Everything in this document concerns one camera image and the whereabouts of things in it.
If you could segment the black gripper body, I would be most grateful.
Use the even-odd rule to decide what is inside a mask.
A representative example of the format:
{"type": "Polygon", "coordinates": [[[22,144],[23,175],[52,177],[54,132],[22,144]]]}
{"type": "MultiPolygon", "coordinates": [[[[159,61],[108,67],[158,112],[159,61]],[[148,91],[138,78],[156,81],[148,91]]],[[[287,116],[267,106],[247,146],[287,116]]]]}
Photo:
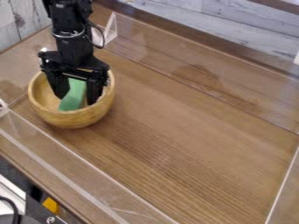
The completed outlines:
{"type": "Polygon", "coordinates": [[[56,41],[56,50],[39,52],[42,70],[62,72],[68,78],[80,81],[99,80],[103,87],[108,83],[108,64],[96,58],[92,43],[91,29],[79,31],[51,30],[56,41]]]}

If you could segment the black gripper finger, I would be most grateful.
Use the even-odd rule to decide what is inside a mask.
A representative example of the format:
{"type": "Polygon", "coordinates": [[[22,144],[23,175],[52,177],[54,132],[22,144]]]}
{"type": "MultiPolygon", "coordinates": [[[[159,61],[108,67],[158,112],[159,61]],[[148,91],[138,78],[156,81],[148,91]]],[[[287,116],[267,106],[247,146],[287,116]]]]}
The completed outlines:
{"type": "Polygon", "coordinates": [[[51,90],[62,99],[71,90],[68,77],[62,72],[47,72],[46,74],[51,84],[51,90]]]}
{"type": "Polygon", "coordinates": [[[87,80],[87,101],[88,105],[92,105],[103,93],[103,85],[99,80],[87,80]]]}

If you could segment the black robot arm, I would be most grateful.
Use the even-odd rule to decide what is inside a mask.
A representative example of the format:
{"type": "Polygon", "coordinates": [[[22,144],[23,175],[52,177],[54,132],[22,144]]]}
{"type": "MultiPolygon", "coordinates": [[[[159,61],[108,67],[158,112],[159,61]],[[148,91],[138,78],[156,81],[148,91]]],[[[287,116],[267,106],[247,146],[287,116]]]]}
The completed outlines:
{"type": "Polygon", "coordinates": [[[90,21],[92,0],[42,0],[52,22],[51,35],[56,41],[56,51],[39,52],[42,71],[46,73],[51,90],[62,99],[71,90],[68,78],[87,84],[87,103],[92,105],[103,95],[108,84],[110,65],[94,55],[94,48],[104,44],[92,41],[90,21]]]}

